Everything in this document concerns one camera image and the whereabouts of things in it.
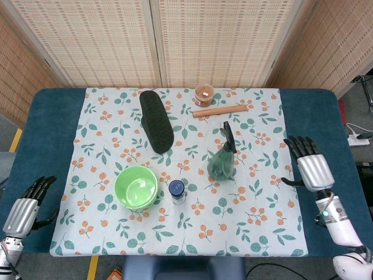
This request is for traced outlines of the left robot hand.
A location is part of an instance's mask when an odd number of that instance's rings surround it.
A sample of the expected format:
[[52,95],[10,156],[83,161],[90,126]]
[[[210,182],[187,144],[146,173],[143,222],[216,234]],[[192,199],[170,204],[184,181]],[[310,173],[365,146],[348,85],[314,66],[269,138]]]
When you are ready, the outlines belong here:
[[50,225],[57,218],[58,208],[49,218],[37,220],[38,210],[46,192],[56,180],[55,176],[38,178],[23,196],[15,201],[2,228],[7,237],[24,239],[32,230],[39,230]]

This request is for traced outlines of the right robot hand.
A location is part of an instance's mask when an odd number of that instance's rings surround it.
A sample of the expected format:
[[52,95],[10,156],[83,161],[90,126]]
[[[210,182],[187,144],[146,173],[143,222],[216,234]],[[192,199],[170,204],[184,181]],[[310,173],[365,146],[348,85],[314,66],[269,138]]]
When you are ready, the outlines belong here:
[[305,187],[312,193],[331,189],[335,183],[332,172],[323,154],[310,137],[289,136],[284,139],[290,153],[297,163],[301,180],[290,181],[285,177],[281,180],[292,187]]

